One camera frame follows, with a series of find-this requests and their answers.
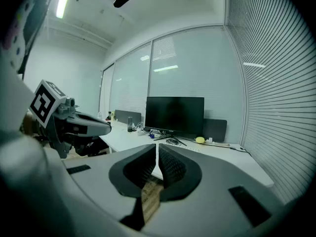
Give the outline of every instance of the computer monitor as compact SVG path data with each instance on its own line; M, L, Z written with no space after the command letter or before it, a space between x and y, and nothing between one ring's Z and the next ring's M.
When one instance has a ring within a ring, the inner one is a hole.
M147 97L145 127L202 135L203 97Z

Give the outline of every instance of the yellow ball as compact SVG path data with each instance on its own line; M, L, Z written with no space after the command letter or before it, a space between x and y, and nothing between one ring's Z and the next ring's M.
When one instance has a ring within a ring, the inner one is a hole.
M203 144L205 142L204 138L203 137L197 137L196 138L196 142L200 143L200 144Z

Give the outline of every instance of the small bottle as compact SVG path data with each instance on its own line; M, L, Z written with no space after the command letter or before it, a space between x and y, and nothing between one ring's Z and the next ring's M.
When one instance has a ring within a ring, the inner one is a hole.
M133 131L133 117L127 118L127 132Z

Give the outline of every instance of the ceiling light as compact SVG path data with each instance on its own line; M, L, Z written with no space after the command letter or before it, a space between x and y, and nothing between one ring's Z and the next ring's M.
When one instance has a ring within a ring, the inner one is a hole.
M176 69L178 66L170 66L170 67L165 67L165 68L161 68L161 69L154 69L154 72L159 72L159 71L163 71L163 70L168 70L168 69Z
M145 61L145 60L148 60L148 59L149 59L149 55L145 55L143 57L140 57L141 61Z
M255 64L255 63L248 63L248 62L244 62L243 63L245 66L253 66L253 67L259 67L259 68L265 68L265 65L261 65L261 64Z
M59 0L58 1L56 17L63 18L65 7L66 7L66 3L67 3L67 0Z

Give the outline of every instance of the desk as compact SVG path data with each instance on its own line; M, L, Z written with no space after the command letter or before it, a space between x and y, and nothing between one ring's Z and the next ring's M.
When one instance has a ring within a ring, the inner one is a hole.
M158 166L158 144L165 143L165 140L154 141L148 134L141 133L138 136L137 132L127 132L127 125L121 122L111 122L112 131L100 136L100 138L109 145L116 152L128 150L131 148L139 147L146 144L157 144L156 151L156 166L152 172L152 175L162 179L162 173ZM267 175L267 173L259 166L259 164L246 152L238 152L228 148L210 147L205 145L199 145L190 141L183 141L189 148L195 148L199 150L199 153L208 156L213 156L231 164L235 165L258 182L266 187L273 186L274 182ZM231 144L232 147L239 149L240 145Z

